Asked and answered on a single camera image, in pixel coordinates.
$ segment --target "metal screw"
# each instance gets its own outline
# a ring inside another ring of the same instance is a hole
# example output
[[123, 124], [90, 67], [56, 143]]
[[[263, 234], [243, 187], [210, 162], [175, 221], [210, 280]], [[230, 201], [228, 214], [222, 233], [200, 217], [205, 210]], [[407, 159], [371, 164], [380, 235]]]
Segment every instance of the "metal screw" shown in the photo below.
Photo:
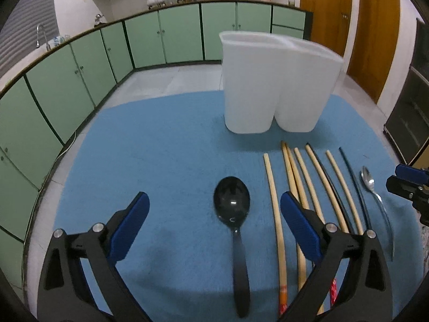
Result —
[[55, 238], [60, 238], [61, 236], [63, 236], [63, 229], [57, 229], [54, 231]]
[[92, 230], [93, 230], [93, 232], [100, 232], [100, 231], [102, 231], [104, 229], [104, 224], [103, 223], [95, 223], [93, 226], [92, 226]]
[[326, 229], [330, 232], [330, 233], [334, 233], [337, 232], [338, 228], [335, 224], [333, 223], [327, 223], [326, 224]]
[[367, 235], [369, 238], [376, 238], [376, 236], [377, 236], [377, 234], [375, 233], [375, 231], [374, 231], [374, 230], [368, 230], [368, 231], [366, 232], [366, 235]]

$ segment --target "chopstick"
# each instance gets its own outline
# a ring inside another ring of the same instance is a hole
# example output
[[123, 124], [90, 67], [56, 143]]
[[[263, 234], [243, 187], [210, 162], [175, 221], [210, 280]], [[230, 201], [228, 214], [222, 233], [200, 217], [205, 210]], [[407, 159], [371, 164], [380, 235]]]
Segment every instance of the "chopstick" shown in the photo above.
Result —
[[346, 211], [346, 208], [345, 208], [345, 206], [344, 206], [344, 203], [343, 203], [343, 201], [341, 200], [340, 195], [338, 194], [338, 191], [337, 191], [337, 189], [336, 189], [336, 187], [335, 187], [334, 183], [332, 183], [332, 179], [331, 179], [330, 175], [328, 174], [328, 172], [327, 172], [327, 170], [326, 170], [325, 166], [323, 165], [322, 161], [320, 161], [320, 159], [319, 159], [319, 157], [318, 157], [317, 153], [314, 151], [314, 149], [312, 148], [312, 146], [311, 146], [309, 143], [307, 143], [307, 145], [308, 145], [308, 146], [310, 147], [310, 149], [313, 151], [313, 154], [314, 154], [314, 156], [316, 157], [316, 160], [317, 160], [317, 162], [319, 163], [319, 166], [321, 167], [321, 169], [322, 169], [322, 171], [323, 171], [323, 174], [325, 174], [325, 176], [326, 176], [326, 179], [327, 179], [327, 181], [328, 181], [328, 183], [329, 183], [329, 185], [330, 185], [330, 187], [331, 187], [332, 192], [334, 193], [335, 199], [337, 200], [338, 206], [339, 206], [339, 208], [340, 208], [340, 210], [341, 210], [341, 213], [342, 213], [342, 215], [343, 215], [343, 217], [344, 217], [344, 221], [345, 221], [345, 223], [346, 223], [346, 225], [347, 225], [347, 228], [348, 228], [348, 230], [349, 230], [349, 233], [356, 234], [356, 232], [355, 232], [355, 230], [354, 230], [354, 228], [353, 228], [353, 226], [352, 226], [352, 223], [351, 223], [351, 221], [350, 221], [350, 218], [349, 218], [349, 216], [348, 216], [348, 213], [347, 213], [347, 211]]
[[347, 159], [346, 154], [344, 153], [343, 148], [340, 147], [340, 148], [338, 148], [338, 150], [341, 153], [341, 156], [342, 156], [342, 158], [343, 158], [343, 160], [344, 160], [344, 162], [345, 162], [345, 164], [347, 166], [347, 170], [348, 170], [348, 172], [350, 174], [350, 177], [351, 177], [351, 180], [353, 182], [353, 185], [354, 185], [354, 187], [356, 189], [356, 192], [357, 192], [357, 195], [358, 195], [358, 198], [359, 198], [360, 207], [362, 208], [362, 213], [363, 213], [363, 218], [364, 218], [364, 221], [365, 221], [366, 229], [367, 230], [368, 229], [372, 229], [371, 219], [369, 217], [368, 209], [366, 208], [365, 199], [363, 198], [363, 195], [362, 195], [362, 189], [360, 188], [360, 185], [357, 182], [356, 176], [353, 173], [353, 169], [351, 168], [351, 165], [350, 165], [350, 163], [349, 163], [349, 161]]
[[[310, 178], [310, 175], [308, 174], [307, 167], [305, 166], [305, 162], [301, 156], [301, 153], [298, 148], [293, 149], [295, 152], [295, 155], [297, 156], [297, 160], [299, 163], [299, 166], [301, 167], [302, 174], [304, 175], [305, 182], [307, 183], [308, 189], [310, 190], [310, 195], [312, 197], [313, 205], [315, 207], [315, 212], [317, 216], [320, 218], [320, 220], [325, 223], [325, 218], [323, 217], [322, 208], [320, 207], [319, 199], [317, 198], [315, 187], [313, 186], [312, 179]], [[334, 277], [332, 280], [332, 284], [329, 289], [329, 295], [330, 295], [330, 303], [331, 307], [335, 303], [335, 300], [337, 298], [337, 280]]]
[[356, 206], [354, 204], [353, 198], [351, 197], [351, 193], [350, 193], [349, 188], [346, 184], [346, 181], [344, 180], [344, 177], [343, 177], [334, 157], [332, 156], [331, 151], [326, 150], [326, 155], [327, 155], [329, 161], [331, 162], [332, 167], [334, 168], [338, 179], [340, 180], [340, 183], [341, 183], [341, 186], [343, 187], [344, 193], [346, 194], [347, 200], [350, 204], [351, 212], [353, 213], [354, 221], [356, 223], [357, 231], [360, 235], [362, 235], [364, 232], [363, 227], [362, 227], [362, 222], [360, 221], [359, 213], [356, 210]]
[[278, 255], [278, 280], [279, 291], [279, 315], [281, 316], [287, 308], [287, 275], [286, 275], [286, 251], [284, 249], [284, 238], [282, 229], [282, 219], [278, 208], [277, 191], [275, 189], [274, 177], [272, 175], [271, 163], [267, 153], [264, 154], [265, 169], [267, 171], [269, 191], [271, 194], [272, 210], [274, 213], [275, 235], [277, 238]]
[[[289, 181], [289, 184], [295, 185], [295, 187], [297, 188], [297, 191], [295, 191], [295, 193], [299, 195], [299, 197], [296, 197], [296, 199], [300, 200], [303, 208], [305, 208], [306, 210], [309, 210], [310, 207], [308, 205], [307, 195], [305, 193], [304, 186], [302, 184], [301, 176], [298, 172], [298, 168], [293, 158], [292, 151], [290, 150], [289, 146], [285, 142], [282, 142], [282, 152], [283, 152], [283, 158], [286, 165], [287, 179]], [[301, 288], [304, 286], [305, 281], [307, 280], [307, 270], [306, 270], [305, 256], [298, 244], [297, 244], [297, 256], [298, 256], [298, 291], [300, 291]], [[322, 312], [323, 312], [323, 304], [320, 306], [318, 314]]]

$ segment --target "white plastic container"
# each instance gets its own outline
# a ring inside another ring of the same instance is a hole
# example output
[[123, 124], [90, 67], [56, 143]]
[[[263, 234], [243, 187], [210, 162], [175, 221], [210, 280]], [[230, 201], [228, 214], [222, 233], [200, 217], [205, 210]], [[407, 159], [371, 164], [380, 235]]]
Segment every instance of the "white plastic container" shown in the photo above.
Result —
[[297, 48], [284, 73], [285, 86], [274, 117], [285, 131], [310, 132], [334, 90], [344, 60], [318, 43], [292, 39]]
[[263, 32], [221, 32], [225, 124], [234, 133], [263, 133], [284, 87], [282, 68], [294, 45]]
[[262, 133], [275, 119], [289, 132], [311, 131], [343, 59], [311, 41], [261, 32], [221, 32], [225, 124]]

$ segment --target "window blind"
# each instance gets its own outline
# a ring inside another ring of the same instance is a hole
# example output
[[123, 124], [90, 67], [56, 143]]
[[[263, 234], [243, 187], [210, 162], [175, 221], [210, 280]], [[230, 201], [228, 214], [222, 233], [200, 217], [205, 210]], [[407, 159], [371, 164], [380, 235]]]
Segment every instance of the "window blind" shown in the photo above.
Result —
[[[20, 0], [0, 30], [0, 77], [36, 49], [39, 23], [45, 26], [48, 40], [59, 34], [54, 0]], [[43, 44], [43, 33], [40, 36]]]

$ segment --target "black plastic spoon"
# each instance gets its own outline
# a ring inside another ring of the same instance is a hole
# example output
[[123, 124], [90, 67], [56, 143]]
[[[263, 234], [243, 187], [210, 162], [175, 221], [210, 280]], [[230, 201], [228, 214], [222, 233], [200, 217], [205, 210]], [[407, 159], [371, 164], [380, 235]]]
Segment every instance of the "black plastic spoon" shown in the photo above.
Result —
[[234, 301], [240, 318], [246, 317], [250, 307], [250, 288], [246, 255], [240, 226], [249, 213], [250, 195], [246, 185], [236, 177], [223, 178], [214, 190], [214, 208], [221, 222], [232, 231], [232, 280]]

